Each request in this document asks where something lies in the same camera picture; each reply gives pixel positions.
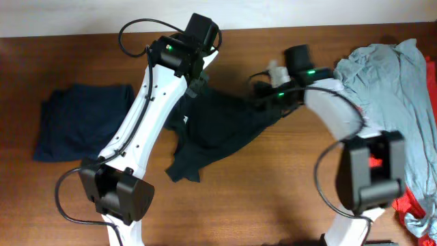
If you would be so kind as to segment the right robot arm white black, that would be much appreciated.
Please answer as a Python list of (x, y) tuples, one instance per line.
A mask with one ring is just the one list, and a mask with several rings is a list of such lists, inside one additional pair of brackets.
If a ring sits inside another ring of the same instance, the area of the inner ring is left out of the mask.
[[(406, 190), (404, 136), (369, 120), (330, 68), (315, 68), (306, 44), (292, 46), (283, 54), (284, 66), (272, 61), (265, 72), (270, 85), (254, 87), (255, 103), (265, 109), (290, 111), (304, 105), (335, 138), (313, 168), (316, 190), (335, 218), (318, 240), (306, 241), (306, 245), (369, 245), (373, 223)], [(322, 159), (337, 147), (341, 156), (335, 188), (340, 206), (328, 200), (318, 175)]]

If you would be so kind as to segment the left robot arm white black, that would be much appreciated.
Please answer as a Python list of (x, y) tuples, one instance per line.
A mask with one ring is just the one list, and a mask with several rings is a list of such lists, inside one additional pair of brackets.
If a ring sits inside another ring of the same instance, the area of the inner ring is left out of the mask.
[(148, 65), (129, 112), (95, 160), (85, 159), (79, 177), (102, 215), (111, 245), (142, 245), (141, 220), (154, 197), (143, 180), (154, 143), (173, 107), (219, 53), (221, 31), (192, 14), (185, 30), (161, 36), (143, 51)]

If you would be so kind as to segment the folded navy blue garment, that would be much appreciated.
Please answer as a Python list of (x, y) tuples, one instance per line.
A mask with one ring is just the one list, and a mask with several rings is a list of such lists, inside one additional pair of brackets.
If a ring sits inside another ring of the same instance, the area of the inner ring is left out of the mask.
[(131, 85), (74, 84), (41, 103), (33, 160), (95, 159), (121, 126), (135, 99)]

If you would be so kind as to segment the grey t-shirt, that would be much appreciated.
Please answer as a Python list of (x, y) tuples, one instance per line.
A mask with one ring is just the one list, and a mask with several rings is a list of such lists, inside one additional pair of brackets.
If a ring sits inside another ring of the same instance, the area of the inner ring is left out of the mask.
[(358, 48), (334, 70), (345, 95), (372, 122), (404, 136), (406, 185), (425, 211), (422, 219), (407, 215), (406, 227), (417, 237), (435, 240), (436, 123), (426, 75), (426, 61), (414, 38)]

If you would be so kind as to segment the red garment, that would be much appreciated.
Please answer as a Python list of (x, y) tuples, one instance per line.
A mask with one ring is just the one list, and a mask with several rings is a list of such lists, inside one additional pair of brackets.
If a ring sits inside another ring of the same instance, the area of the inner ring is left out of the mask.
[(406, 192), (392, 206), (420, 245), (436, 244), (436, 108), (429, 83), (436, 64), (396, 54), (374, 59), (368, 113), (388, 131), (406, 139)]

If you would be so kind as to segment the black t-shirt with white logo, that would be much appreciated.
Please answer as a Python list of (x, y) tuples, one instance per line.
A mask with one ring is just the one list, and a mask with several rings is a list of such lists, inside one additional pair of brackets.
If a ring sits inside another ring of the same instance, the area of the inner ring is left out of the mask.
[(212, 88), (194, 98), (185, 94), (164, 124), (178, 136), (165, 172), (173, 182), (199, 182), (200, 169), (239, 151), (280, 118), (278, 109), (258, 109)]

